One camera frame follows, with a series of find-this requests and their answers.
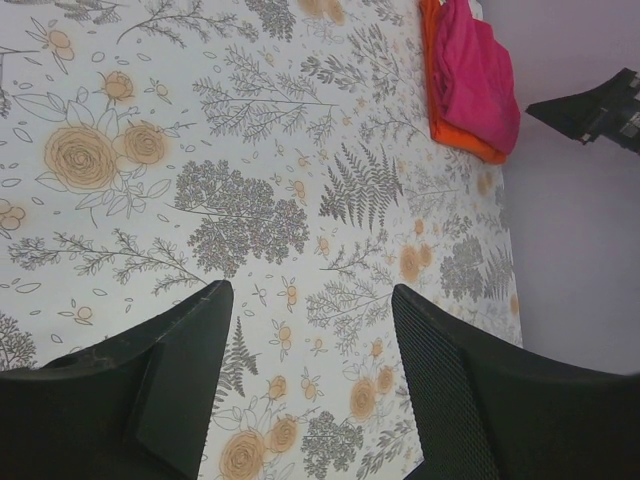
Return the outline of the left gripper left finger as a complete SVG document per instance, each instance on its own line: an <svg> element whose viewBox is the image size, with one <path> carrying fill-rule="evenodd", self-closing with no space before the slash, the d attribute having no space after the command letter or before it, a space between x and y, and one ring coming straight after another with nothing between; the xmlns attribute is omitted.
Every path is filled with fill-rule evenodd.
<svg viewBox="0 0 640 480"><path fill-rule="evenodd" d="M38 369L1 375L5 479L194 479L233 307L218 280Z"/></svg>

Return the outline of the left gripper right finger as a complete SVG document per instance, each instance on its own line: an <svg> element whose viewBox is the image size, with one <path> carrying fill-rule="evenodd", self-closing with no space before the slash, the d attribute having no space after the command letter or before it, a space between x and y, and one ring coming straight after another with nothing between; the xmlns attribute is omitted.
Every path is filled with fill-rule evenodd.
<svg viewBox="0 0 640 480"><path fill-rule="evenodd" d="M392 314L423 459L416 479L635 479L639 378L555 361L408 286Z"/></svg>

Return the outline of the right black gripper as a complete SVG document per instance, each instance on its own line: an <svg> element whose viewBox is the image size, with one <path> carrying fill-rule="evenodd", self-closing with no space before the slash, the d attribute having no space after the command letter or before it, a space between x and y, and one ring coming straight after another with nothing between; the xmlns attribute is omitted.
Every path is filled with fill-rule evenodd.
<svg viewBox="0 0 640 480"><path fill-rule="evenodd" d="M583 145L605 137L639 154L639 73L636 71L622 69L594 89L534 103L525 112Z"/></svg>

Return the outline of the magenta t-shirt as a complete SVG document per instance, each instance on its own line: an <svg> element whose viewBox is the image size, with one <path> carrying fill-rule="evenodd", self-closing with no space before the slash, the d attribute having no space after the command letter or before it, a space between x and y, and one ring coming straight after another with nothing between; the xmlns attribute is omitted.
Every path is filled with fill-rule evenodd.
<svg viewBox="0 0 640 480"><path fill-rule="evenodd" d="M510 154L521 119L511 57L467 1L442 6L435 61L444 118Z"/></svg>

